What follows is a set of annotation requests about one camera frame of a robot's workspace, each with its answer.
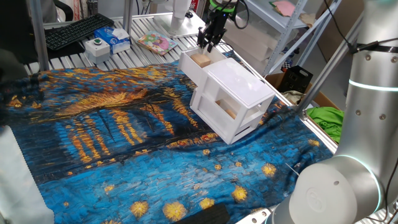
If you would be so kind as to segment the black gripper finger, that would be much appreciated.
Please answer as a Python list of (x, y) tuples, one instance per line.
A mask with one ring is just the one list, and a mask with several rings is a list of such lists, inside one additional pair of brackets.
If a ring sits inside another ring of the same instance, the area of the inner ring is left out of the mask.
[(197, 46), (199, 46), (199, 48), (204, 48), (206, 46), (205, 37), (206, 37), (205, 28), (199, 27), (198, 36), (197, 36)]
[(220, 40), (224, 36), (226, 32), (226, 29), (219, 29), (215, 30), (209, 34), (206, 35), (206, 38), (208, 40), (208, 46), (207, 46), (207, 52), (211, 52), (213, 47), (219, 44)]

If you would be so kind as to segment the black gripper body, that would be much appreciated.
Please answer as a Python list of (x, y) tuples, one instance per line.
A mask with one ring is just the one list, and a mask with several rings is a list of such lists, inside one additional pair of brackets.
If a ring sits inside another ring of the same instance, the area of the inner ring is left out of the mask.
[(223, 30), (224, 25), (228, 19), (229, 13), (222, 11), (214, 11), (209, 13), (206, 28), (205, 28), (205, 36), (206, 37), (216, 37), (219, 36)]

